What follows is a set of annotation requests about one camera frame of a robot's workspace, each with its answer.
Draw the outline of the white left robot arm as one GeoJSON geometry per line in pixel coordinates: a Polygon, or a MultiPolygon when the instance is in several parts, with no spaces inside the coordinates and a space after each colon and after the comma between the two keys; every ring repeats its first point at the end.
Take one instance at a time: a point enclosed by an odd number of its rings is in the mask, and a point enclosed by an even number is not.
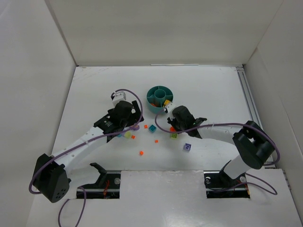
{"type": "Polygon", "coordinates": [[[114,137],[125,133],[132,126],[142,122],[143,105],[141,101],[119,101],[114,108],[96,121],[88,132],[66,149],[54,156],[42,154],[36,161],[29,190],[35,187],[38,194],[44,195],[51,203],[61,200],[70,187],[87,184],[102,186],[107,171],[96,162],[90,163],[97,173],[80,170],[74,172],[76,165],[92,151],[106,145],[114,137]]]}

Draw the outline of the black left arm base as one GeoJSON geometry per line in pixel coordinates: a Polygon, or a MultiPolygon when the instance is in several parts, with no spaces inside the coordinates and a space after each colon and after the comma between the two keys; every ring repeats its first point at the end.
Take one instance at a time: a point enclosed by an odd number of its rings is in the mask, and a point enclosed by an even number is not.
{"type": "Polygon", "coordinates": [[[72,180],[77,189],[76,198],[83,199],[119,199],[121,171],[106,170],[97,163],[86,168],[76,169],[72,180]]]}

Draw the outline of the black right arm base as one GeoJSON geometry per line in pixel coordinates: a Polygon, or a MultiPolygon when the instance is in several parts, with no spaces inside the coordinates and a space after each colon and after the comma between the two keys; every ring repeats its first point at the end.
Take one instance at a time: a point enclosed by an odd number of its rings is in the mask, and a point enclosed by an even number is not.
{"type": "Polygon", "coordinates": [[[250,198],[246,175],[242,173],[235,179],[231,179],[227,174],[220,171],[204,171],[204,184],[206,197],[208,199],[223,198],[250,198]]]}

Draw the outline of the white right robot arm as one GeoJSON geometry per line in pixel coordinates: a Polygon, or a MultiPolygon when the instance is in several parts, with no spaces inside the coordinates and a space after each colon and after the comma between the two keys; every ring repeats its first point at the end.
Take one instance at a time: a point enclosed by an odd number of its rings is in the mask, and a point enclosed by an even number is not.
{"type": "Polygon", "coordinates": [[[223,180],[234,180],[250,169],[260,169],[276,150],[273,141],[254,121],[202,125],[207,119],[195,118],[183,105],[176,107],[171,103],[165,108],[169,114],[168,123],[177,132],[185,132],[194,138],[226,142],[236,147],[238,156],[220,170],[219,176],[223,180]]]}

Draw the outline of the purple butterfly lego piece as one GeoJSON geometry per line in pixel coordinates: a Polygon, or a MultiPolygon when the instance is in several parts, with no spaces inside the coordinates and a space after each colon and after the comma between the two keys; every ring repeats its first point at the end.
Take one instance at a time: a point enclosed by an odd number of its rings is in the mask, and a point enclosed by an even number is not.
{"type": "Polygon", "coordinates": [[[140,126],[139,126],[139,125],[133,126],[133,127],[131,128],[131,130],[133,130],[133,131],[137,131],[137,130],[139,130],[139,129],[140,129],[140,126]]]}

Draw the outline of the pale green lego brick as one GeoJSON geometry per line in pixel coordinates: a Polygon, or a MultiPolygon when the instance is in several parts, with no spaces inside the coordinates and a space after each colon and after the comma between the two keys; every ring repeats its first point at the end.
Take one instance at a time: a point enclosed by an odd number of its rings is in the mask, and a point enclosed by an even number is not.
{"type": "Polygon", "coordinates": [[[131,134],[130,131],[127,131],[127,132],[124,134],[124,137],[127,138],[127,139],[131,138],[131,136],[132,136],[132,134],[131,134]]]}

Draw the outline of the purple lego brick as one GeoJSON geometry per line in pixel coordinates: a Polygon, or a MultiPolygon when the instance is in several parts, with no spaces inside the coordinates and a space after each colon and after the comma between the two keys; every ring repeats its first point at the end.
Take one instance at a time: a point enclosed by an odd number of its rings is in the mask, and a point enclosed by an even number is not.
{"type": "Polygon", "coordinates": [[[189,151],[191,150],[191,144],[185,143],[183,149],[184,149],[186,152],[189,152],[189,151]]]}

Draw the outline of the teal square lego brick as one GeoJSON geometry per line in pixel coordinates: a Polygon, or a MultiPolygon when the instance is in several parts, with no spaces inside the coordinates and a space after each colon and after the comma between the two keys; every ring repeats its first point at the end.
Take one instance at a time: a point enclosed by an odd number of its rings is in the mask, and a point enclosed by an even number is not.
{"type": "Polygon", "coordinates": [[[151,125],[148,129],[151,133],[154,133],[157,128],[154,125],[151,125]]]}

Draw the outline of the teal round divided container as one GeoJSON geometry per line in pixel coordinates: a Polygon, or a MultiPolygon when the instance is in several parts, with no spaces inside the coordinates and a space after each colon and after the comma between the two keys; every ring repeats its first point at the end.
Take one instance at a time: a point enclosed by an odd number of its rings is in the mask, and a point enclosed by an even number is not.
{"type": "Polygon", "coordinates": [[[165,100],[173,101],[173,93],[168,87],[155,86],[148,90],[146,99],[149,111],[156,114],[162,109],[165,100]]]}

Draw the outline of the aluminium rail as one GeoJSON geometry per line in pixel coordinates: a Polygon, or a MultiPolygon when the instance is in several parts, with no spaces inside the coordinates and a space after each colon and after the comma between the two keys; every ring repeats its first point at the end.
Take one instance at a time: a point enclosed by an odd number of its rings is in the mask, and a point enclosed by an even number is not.
{"type": "Polygon", "coordinates": [[[268,141],[266,133],[262,130],[259,116],[252,98],[250,88],[248,86],[244,68],[237,67],[240,84],[247,103],[250,120],[236,134],[236,147],[239,149],[240,156],[244,162],[253,169],[260,169],[267,163],[272,152],[275,150],[268,141]]]}

